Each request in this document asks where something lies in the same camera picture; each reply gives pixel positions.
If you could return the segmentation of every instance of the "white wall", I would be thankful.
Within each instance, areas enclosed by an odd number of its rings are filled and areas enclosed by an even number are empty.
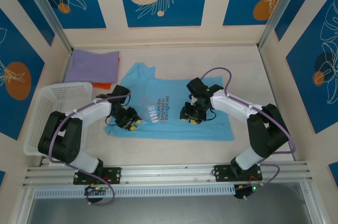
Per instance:
[[[150,44],[253,44],[265,25],[223,26],[229,0],[205,0],[200,27],[128,28],[122,0],[98,0],[106,29],[65,30],[76,48]]]
[[[262,51],[280,112],[297,143],[297,157],[307,161],[328,214],[337,223],[338,188],[328,165],[338,161],[338,123],[314,133],[285,58],[325,2],[306,0],[282,40],[273,34]]]
[[[22,187],[27,167],[36,164],[36,158],[28,157],[23,153],[23,143],[36,93],[45,85],[60,82],[68,61],[68,54],[57,38],[54,39],[51,47],[46,43],[17,0],[0,0],[0,8],[45,62],[19,139],[16,141],[0,133],[0,170],[6,172],[6,178],[0,191],[0,223],[7,223],[12,207],[19,199],[17,196]]]

